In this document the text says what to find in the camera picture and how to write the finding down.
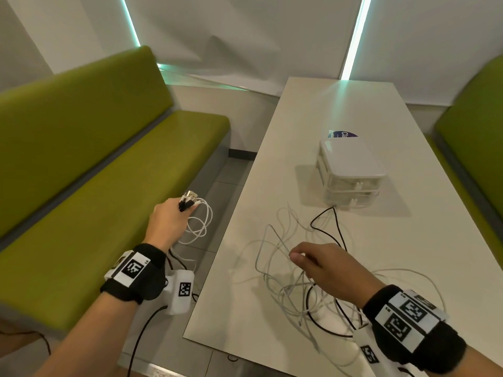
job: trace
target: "floor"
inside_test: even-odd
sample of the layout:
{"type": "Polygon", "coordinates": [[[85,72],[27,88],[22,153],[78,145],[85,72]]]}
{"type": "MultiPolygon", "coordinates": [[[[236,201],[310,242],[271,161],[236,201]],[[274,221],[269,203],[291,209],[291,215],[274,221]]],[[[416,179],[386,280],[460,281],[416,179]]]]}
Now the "floor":
{"type": "MultiPolygon", "coordinates": [[[[196,267],[194,292],[198,293],[204,285],[215,254],[230,221],[239,195],[243,189],[252,161],[229,158],[227,164],[218,175],[205,199],[213,209],[213,221],[208,227],[205,237],[188,245],[177,244],[173,251],[181,257],[194,259],[196,262],[187,262],[189,268],[196,267]]],[[[205,215],[204,207],[199,207],[196,215],[205,215]]],[[[136,339],[148,317],[163,302],[154,300],[141,305],[131,327],[128,339],[123,348],[119,361],[121,366],[127,366],[130,354],[136,339]]],[[[164,372],[152,372],[150,366],[148,375],[158,377],[185,376],[185,377],[280,377],[286,376],[275,370],[265,368],[242,359],[236,359],[226,353],[208,348],[204,345],[182,338],[185,327],[189,321],[191,310],[185,315],[166,316],[159,313],[150,322],[143,333],[141,342],[136,351],[133,370],[144,372],[145,365],[154,364],[164,372]]],[[[58,341],[50,339],[51,347],[56,347],[58,341]]],[[[27,377],[47,358],[45,344],[40,340],[0,359],[0,375],[9,377],[27,377]]]]}

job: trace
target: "white table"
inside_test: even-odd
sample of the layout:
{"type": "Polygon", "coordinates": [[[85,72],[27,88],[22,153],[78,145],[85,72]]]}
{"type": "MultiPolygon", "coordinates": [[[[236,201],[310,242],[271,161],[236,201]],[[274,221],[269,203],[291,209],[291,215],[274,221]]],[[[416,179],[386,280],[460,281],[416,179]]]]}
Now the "white table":
{"type": "MultiPolygon", "coordinates": [[[[279,208],[289,202],[305,225],[325,208],[314,164],[329,129],[363,137],[388,174],[374,205],[339,212],[349,252],[369,269],[412,268],[430,276],[451,325],[503,364],[503,272],[391,83],[288,80],[184,337],[298,377],[341,375],[290,325],[254,269],[259,243],[253,241],[268,223],[280,228],[279,208]]],[[[304,230],[289,246],[302,240],[304,230]]],[[[289,270],[286,259],[277,267],[289,270]]],[[[390,283],[440,305],[427,280],[388,275],[396,277],[390,283]]],[[[334,315],[324,323],[342,325],[334,315]]],[[[353,343],[311,328],[334,360],[356,354],[353,343]]],[[[373,376],[361,356],[345,370],[373,376]]]]}

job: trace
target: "green cushion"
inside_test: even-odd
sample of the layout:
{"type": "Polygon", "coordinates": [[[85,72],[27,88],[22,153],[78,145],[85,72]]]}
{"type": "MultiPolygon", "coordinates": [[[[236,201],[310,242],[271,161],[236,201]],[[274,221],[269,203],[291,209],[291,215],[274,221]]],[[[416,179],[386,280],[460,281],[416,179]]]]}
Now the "green cushion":
{"type": "Polygon", "coordinates": [[[171,105],[148,47],[0,94],[0,237],[171,105]]]}
{"type": "Polygon", "coordinates": [[[438,149],[438,147],[436,146],[436,144],[434,143],[434,141],[431,139],[430,136],[426,136],[426,140],[428,140],[428,143],[430,144],[431,149],[433,149],[433,152],[437,156],[439,163],[444,168],[444,171],[447,174],[447,177],[449,177],[449,180],[451,181],[452,185],[456,189],[456,192],[459,194],[459,197],[461,198],[462,202],[465,204],[466,209],[468,210],[473,221],[475,222],[475,225],[477,225],[477,228],[479,229],[480,233],[482,234],[482,237],[484,238],[485,242],[487,243],[487,246],[493,252],[494,258],[496,258],[496,261],[499,263],[500,267],[503,269],[503,244],[501,243],[501,241],[497,237],[497,235],[494,233],[494,230],[491,228],[489,223],[486,221],[486,219],[482,215],[480,209],[477,207],[477,205],[473,201],[473,199],[470,197],[468,191],[465,189],[465,187],[462,185],[459,178],[456,176],[456,173],[451,168],[451,166],[447,162],[446,158],[443,156],[442,152],[440,152],[440,149],[438,149]]]}
{"type": "Polygon", "coordinates": [[[0,302],[72,328],[106,271],[143,239],[155,204],[182,195],[229,127],[213,114],[165,119],[0,253],[0,302]]]}
{"type": "Polygon", "coordinates": [[[456,158],[503,216],[503,56],[489,62],[438,120],[456,158]]]}

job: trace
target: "wristband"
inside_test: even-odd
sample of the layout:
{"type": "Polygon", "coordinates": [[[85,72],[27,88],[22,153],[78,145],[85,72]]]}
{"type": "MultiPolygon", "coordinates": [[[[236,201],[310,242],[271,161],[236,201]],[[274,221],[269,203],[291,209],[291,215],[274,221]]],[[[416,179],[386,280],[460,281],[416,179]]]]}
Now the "wristband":
{"type": "Polygon", "coordinates": [[[126,251],[105,275],[101,292],[124,301],[157,298],[166,286],[166,254],[157,247],[142,243],[126,251]]]}
{"type": "Polygon", "coordinates": [[[387,285],[365,304],[376,343],[391,361],[449,373],[463,358],[466,342],[445,323],[443,311],[411,292],[387,285]]]}

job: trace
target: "plastic storage box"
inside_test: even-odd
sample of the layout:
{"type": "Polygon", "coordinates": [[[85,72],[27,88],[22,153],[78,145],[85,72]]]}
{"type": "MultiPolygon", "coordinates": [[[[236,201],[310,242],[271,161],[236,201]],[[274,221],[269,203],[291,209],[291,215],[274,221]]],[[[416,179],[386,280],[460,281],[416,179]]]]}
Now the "plastic storage box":
{"type": "Polygon", "coordinates": [[[321,140],[316,166],[323,200],[338,206],[370,205],[386,176],[360,137],[321,140]]]}

